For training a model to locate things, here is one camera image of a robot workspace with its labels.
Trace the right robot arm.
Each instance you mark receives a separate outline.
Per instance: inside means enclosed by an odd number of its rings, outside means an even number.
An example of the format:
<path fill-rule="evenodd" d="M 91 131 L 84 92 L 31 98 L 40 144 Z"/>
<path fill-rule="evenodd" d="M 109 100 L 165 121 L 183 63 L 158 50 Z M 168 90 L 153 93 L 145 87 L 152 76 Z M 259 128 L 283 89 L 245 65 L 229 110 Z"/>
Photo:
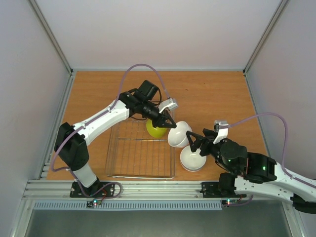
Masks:
<path fill-rule="evenodd" d="M 228 139 L 221 131 L 203 129 L 203 135 L 186 132 L 190 150 L 212 156 L 225 170 L 215 185 L 202 188 L 206 197 L 236 198 L 259 195 L 292 204 L 304 213 L 316 212 L 316 182 L 290 171 L 263 154 L 249 152 L 245 146 Z"/>

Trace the yellow-green bowl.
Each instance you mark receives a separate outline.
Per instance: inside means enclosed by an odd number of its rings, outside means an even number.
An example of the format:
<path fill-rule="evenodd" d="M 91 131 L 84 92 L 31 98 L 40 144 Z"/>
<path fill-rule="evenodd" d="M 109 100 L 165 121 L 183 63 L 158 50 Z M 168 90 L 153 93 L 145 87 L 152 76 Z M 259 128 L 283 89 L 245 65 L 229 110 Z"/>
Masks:
<path fill-rule="evenodd" d="M 146 129 L 152 137 L 157 139 L 162 138 L 167 132 L 167 128 L 153 127 L 152 121 L 150 119 L 146 122 Z"/>

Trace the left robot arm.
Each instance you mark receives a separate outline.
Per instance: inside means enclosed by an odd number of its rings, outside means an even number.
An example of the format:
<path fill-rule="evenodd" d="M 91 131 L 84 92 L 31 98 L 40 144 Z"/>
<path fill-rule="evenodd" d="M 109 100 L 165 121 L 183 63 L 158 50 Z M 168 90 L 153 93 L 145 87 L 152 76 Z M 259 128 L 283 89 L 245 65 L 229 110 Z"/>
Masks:
<path fill-rule="evenodd" d="M 160 89 L 148 80 L 139 88 L 122 92 L 109 106 L 90 118 L 73 125 L 65 122 L 58 130 L 54 146 L 56 155 L 82 185 L 82 191 L 89 197 L 99 192 L 99 180 L 88 164 L 88 146 L 103 132 L 135 114 L 149 119 L 153 127 L 176 128 L 170 111 L 178 107 L 174 98 L 167 98 L 158 104 L 152 102 Z"/>

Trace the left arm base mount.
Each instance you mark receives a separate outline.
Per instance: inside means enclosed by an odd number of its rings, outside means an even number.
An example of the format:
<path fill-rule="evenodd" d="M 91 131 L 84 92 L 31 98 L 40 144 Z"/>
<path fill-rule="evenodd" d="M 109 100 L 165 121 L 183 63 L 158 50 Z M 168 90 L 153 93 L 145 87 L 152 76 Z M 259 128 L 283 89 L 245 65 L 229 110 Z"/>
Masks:
<path fill-rule="evenodd" d="M 112 198 L 114 196 L 115 184 L 113 182 L 97 182 L 85 187 L 83 184 L 73 182 L 70 190 L 71 198 Z"/>

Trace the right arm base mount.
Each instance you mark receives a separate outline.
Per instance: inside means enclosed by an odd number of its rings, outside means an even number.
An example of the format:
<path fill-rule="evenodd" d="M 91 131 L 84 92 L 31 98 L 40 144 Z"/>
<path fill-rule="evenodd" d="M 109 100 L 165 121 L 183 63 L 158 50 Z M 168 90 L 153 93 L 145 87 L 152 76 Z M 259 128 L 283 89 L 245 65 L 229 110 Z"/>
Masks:
<path fill-rule="evenodd" d="M 218 182 L 202 182 L 201 190 L 203 198 L 245 198 L 246 194 L 236 195 L 234 192 L 222 193 L 218 188 Z"/>

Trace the white bowl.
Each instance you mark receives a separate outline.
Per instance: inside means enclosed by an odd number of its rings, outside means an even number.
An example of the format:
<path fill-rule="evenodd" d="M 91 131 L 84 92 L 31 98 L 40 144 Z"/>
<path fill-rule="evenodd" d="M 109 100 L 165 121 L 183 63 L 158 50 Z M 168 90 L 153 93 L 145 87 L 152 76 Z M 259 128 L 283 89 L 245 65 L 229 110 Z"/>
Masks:
<path fill-rule="evenodd" d="M 200 149 L 192 152 L 190 146 L 184 147 L 180 153 L 182 167 L 190 172 L 201 170 L 206 163 L 207 156 L 201 156 L 199 153 Z"/>
<path fill-rule="evenodd" d="M 192 131 L 191 127 L 185 121 L 179 121 L 176 123 L 176 128 L 172 128 L 169 131 L 167 141 L 171 147 L 184 148 L 189 144 L 186 136 L 187 131 Z"/>

